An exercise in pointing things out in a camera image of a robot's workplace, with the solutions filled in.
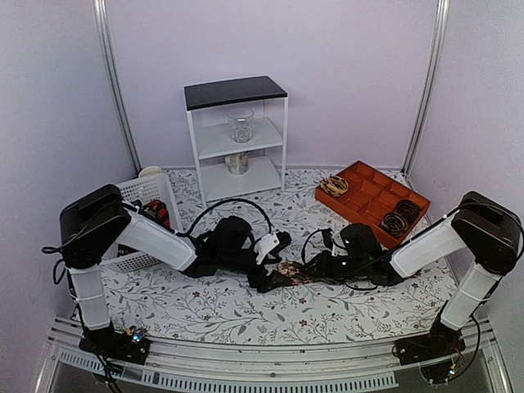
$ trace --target floral tablecloth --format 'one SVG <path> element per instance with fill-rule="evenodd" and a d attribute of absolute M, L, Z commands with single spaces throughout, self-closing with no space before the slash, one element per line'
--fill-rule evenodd
<path fill-rule="evenodd" d="M 305 238 L 316 228 L 342 229 L 348 223 L 314 199 L 314 188 L 330 172 L 287 171 L 285 192 L 270 190 L 246 196 L 257 202 L 278 230 L 293 243 L 281 256 L 300 260 Z M 397 181 L 399 173 L 385 172 Z M 185 228 L 202 211 L 193 170 L 168 171 Z M 258 235 L 267 230 L 252 206 L 224 205 L 207 215 L 196 233 L 213 228 L 218 219 L 239 215 Z M 423 220 L 413 233 L 427 226 Z M 311 257 L 316 238 L 308 247 Z M 455 289 L 446 262 L 427 266 L 395 287 L 354 291 L 346 286 L 311 283 L 267 294 L 249 288 L 246 276 L 219 271 L 214 277 L 187 278 L 158 264 L 131 273 L 102 270 L 106 299 L 116 327 L 143 326 L 155 337 L 249 345 L 293 345 L 348 342 L 395 337 L 426 331 Z M 353 286 L 366 287 L 366 282 Z"/>

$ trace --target brown rope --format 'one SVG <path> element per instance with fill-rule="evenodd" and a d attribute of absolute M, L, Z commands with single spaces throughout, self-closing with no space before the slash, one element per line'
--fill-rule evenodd
<path fill-rule="evenodd" d="M 348 183 L 339 176 L 329 176 L 320 182 L 320 188 L 328 195 L 338 198 L 350 189 Z"/>

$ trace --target white wall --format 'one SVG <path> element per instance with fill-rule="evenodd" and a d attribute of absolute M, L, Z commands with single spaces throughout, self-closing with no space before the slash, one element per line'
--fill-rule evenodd
<path fill-rule="evenodd" d="M 477 190 L 524 220 L 524 2 L 451 2 L 434 95 L 414 163 L 433 218 Z M 471 262 L 456 255 L 461 275 Z M 515 391 L 524 386 L 524 261 L 500 283 L 488 315 Z"/>
<path fill-rule="evenodd" d="M 6 2 L 0 12 L 0 391 L 29 392 L 55 314 L 62 207 L 133 175 L 111 101 L 93 2 Z"/>
<path fill-rule="evenodd" d="M 269 75 L 290 96 L 288 162 L 400 167 L 437 1 L 107 3 L 143 165 L 194 166 L 183 86 Z"/>

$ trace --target orange compartment tray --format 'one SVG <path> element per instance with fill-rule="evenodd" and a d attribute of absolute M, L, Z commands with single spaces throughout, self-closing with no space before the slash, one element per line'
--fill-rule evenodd
<path fill-rule="evenodd" d="M 338 198 L 328 195 L 320 187 L 315 191 L 315 198 L 351 223 L 369 225 L 377 240 L 387 248 L 398 246 L 426 214 L 430 201 L 411 189 L 388 178 L 383 173 L 366 165 L 355 162 L 338 174 L 344 178 L 350 189 Z M 380 227 L 387 213 L 393 212 L 399 201 L 407 199 L 420 207 L 421 211 L 414 222 L 401 237 L 393 237 Z"/>

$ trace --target glass jar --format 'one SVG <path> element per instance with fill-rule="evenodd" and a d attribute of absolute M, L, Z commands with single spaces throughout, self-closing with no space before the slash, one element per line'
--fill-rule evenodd
<path fill-rule="evenodd" d="M 233 109 L 228 113 L 231 138 L 236 143 L 249 142 L 253 135 L 253 115 L 251 109 Z"/>

